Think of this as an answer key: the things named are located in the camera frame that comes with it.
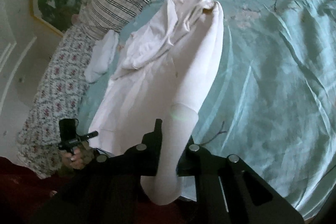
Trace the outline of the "person's left hand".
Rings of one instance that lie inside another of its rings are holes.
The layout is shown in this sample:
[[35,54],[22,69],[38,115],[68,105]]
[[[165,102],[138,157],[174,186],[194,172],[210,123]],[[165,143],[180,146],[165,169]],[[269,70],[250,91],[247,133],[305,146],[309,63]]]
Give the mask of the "person's left hand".
[[89,146],[88,141],[78,145],[73,153],[60,151],[62,163],[69,169],[83,169],[94,158],[93,148]]

